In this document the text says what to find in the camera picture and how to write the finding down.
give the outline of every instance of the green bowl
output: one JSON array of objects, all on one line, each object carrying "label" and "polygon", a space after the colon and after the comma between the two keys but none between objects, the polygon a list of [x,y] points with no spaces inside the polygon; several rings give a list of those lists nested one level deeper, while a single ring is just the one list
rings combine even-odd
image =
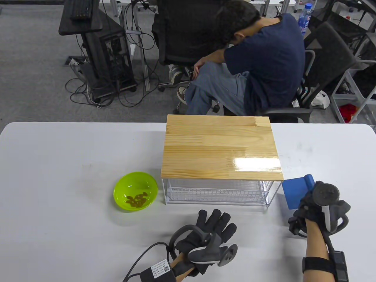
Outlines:
[{"label": "green bowl", "polygon": [[124,176],[115,185],[116,204],[127,211],[140,211],[156,199],[158,184],[145,172],[132,172]]}]

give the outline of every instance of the hand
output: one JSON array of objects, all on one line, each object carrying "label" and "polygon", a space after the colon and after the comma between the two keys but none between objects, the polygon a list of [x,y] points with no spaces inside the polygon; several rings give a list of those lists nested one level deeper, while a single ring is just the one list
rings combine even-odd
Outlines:
[{"label": "hand", "polygon": [[205,64],[204,57],[199,59],[197,63],[193,66],[193,80],[197,78],[200,72],[200,68]]},{"label": "hand", "polygon": [[[234,223],[227,226],[231,216],[228,213],[222,214],[219,209],[213,210],[212,215],[206,221],[207,215],[207,211],[200,210],[196,226],[203,232],[217,233],[219,237],[221,237],[222,243],[226,243],[234,235],[237,229]],[[201,238],[196,233],[191,232],[185,239],[176,244],[176,249],[187,256],[191,250],[204,246],[205,245],[201,242]],[[205,274],[209,265],[211,264],[196,264],[196,269],[192,271],[189,276],[196,276],[199,272]]]},{"label": "hand", "polygon": [[[322,183],[322,181],[317,181],[313,190]],[[316,222],[321,229],[321,227],[325,227],[325,217],[321,207],[313,201],[313,190],[308,191],[304,198],[300,200],[299,208],[294,212],[294,216]]]}]

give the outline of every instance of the chair wheel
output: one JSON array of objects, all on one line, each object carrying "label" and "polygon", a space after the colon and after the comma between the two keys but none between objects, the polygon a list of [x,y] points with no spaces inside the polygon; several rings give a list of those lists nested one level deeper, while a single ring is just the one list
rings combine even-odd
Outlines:
[{"label": "chair wheel", "polygon": [[213,107],[213,112],[218,113],[218,112],[219,112],[219,109],[220,109],[219,105],[215,105],[215,106]]}]

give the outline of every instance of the water bottle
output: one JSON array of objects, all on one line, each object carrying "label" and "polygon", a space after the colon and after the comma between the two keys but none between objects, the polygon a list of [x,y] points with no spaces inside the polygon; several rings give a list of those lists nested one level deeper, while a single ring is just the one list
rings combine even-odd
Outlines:
[{"label": "water bottle", "polygon": [[311,19],[311,14],[312,14],[312,4],[308,3],[304,6],[304,9],[302,10],[302,13],[300,14],[299,20],[298,20],[298,25],[303,35],[305,34],[307,30],[309,20]]}]

